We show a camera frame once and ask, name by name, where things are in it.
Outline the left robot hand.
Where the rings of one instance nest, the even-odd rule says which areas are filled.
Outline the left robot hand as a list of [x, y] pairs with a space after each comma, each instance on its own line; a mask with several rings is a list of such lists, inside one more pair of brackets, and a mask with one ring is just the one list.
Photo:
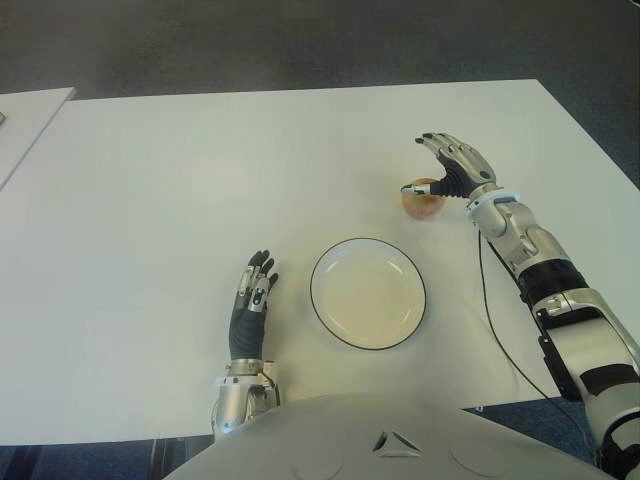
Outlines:
[[229, 325], [232, 360], [262, 358], [268, 296], [279, 278], [274, 264], [269, 250], [257, 251], [242, 273]]

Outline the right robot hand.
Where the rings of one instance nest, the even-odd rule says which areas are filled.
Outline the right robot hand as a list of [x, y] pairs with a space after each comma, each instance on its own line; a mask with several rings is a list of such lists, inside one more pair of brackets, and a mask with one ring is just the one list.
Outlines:
[[431, 183], [404, 185], [402, 193], [471, 199], [476, 192], [498, 189], [492, 167], [469, 144], [446, 133], [424, 133], [415, 142], [434, 154], [444, 168], [445, 176]]

